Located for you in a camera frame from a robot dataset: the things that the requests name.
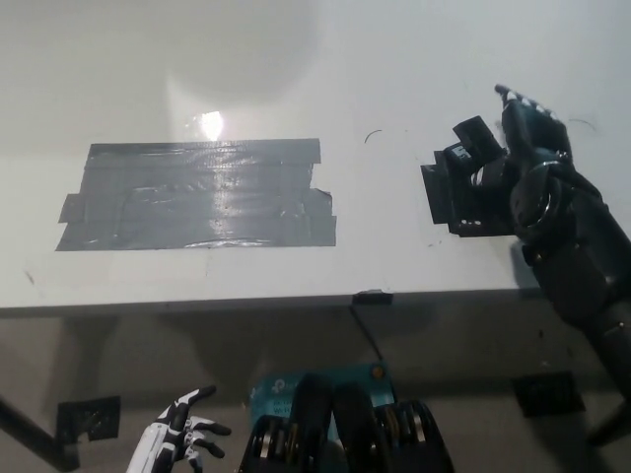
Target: prosthetic hand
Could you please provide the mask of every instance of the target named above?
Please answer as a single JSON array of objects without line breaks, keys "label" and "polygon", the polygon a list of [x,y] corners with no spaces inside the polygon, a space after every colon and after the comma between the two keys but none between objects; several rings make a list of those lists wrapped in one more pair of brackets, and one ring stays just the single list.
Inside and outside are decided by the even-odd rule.
[{"label": "prosthetic hand", "polygon": [[[592,442],[603,443],[623,417],[631,419],[631,241],[575,169],[557,116],[504,86],[495,90],[510,152],[503,159],[512,169],[503,176],[513,181],[504,184],[526,263],[561,318],[587,337],[626,401],[593,433]],[[491,166],[471,178],[474,187],[485,185]]]},{"label": "prosthetic hand", "polygon": [[183,458],[195,473],[201,473],[201,456],[196,446],[205,448],[217,458],[223,458],[224,451],[208,441],[204,432],[228,436],[231,430],[208,419],[188,416],[195,402],[211,396],[215,391],[215,386],[195,389],[174,401],[145,429],[127,473],[168,473]]}]

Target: white table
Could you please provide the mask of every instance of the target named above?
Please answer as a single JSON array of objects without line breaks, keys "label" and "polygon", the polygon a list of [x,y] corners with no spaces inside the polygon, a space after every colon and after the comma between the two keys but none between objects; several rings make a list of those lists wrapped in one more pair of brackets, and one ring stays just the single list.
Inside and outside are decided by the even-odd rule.
[{"label": "white table", "polygon": [[[460,121],[481,114],[497,131],[497,82],[569,120],[579,170],[631,232],[625,0],[2,8],[3,316],[516,290],[515,239],[433,225],[419,168]],[[321,140],[313,186],[332,193],[335,247],[54,251],[92,143],[200,139],[215,111],[221,140]]]}]

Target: gray floor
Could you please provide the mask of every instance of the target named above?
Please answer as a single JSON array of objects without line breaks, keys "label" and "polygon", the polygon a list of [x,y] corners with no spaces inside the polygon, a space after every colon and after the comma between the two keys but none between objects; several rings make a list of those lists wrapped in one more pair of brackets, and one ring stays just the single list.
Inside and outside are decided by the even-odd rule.
[{"label": "gray floor", "polygon": [[[360,310],[401,397],[432,408],[460,472],[623,472],[631,439],[585,446],[588,426],[619,402],[581,337],[545,304],[458,300]],[[122,397],[118,439],[80,444],[81,471],[124,471],[144,427],[174,397],[216,383],[196,410],[231,426],[223,461],[238,467],[249,434],[246,399],[263,375],[374,359],[346,309],[231,311],[0,321],[0,395],[50,432],[62,401]],[[510,379],[572,370],[585,414],[526,420]],[[187,471],[186,468],[176,471]],[[52,471],[0,433],[0,471]]]}]

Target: white robotic hand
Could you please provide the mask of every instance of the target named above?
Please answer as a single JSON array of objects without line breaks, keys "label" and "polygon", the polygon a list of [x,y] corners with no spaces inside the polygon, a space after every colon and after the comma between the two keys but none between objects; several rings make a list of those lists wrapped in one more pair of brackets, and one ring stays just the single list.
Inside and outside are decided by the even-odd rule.
[{"label": "white robotic hand", "polygon": [[225,453],[206,439],[204,432],[228,436],[231,430],[216,422],[200,417],[188,417],[190,407],[199,399],[215,393],[215,386],[195,389],[174,401],[142,435],[131,458],[127,473],[169,473],[174,464],[183,458],[194,473],[201,473],[201,455],[195,446],[223,458]]}]

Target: wire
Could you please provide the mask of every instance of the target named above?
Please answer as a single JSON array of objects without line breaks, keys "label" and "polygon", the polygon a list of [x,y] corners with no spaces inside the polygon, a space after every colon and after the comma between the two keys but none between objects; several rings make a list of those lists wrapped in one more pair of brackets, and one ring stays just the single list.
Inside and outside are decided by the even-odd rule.
[{"label": "wire", "polygon": [[[359,316],[359,313],[357,312],[357,309],[355,308],[355,306],[349,305],[348,311],[351,312],[351,316],[353,317],[353,320],[355,320],[357,327],[360,329],[360,331],[364,335],[364,338],[366,339],[368,344],[372,347],[373,352],[375,352],[375,355],[377,356],[377,359],[380,362],[385,362],[386,360],[384,358],[384,355],[382,354],[382,351],[379,348],[379,345],[377,344],[377,340],[375,340],[375,337],[373,336],[371,331],[368,329],[368,326],[363,322],[362,318]],[[398,403],[398,396],[396,395],[396,391],[394,390],[392,379],[390,379],[390,390],[392,391],[392,399],[394,400],[394,403],[395,404]]]},{"label": "wire", "polygon": [[379,349],[377,340],[375,340],[375,337],[373,336],[371,331],[368,329],[366,324],[360,318],[359,313],[357,313],[357,309],[355,308],[355,306],[349,305],[348,310],[351,312],[351,316],[353,317],[353,320],[355,320],[355,323],[357,324],[357,328],[359,328],[360,331],[364,334],[364,338],[373,349],[373,352],[375,352],[377,359],[380,362],[382,362],[384,360],[384,355],[382,355],[382,351]]}]

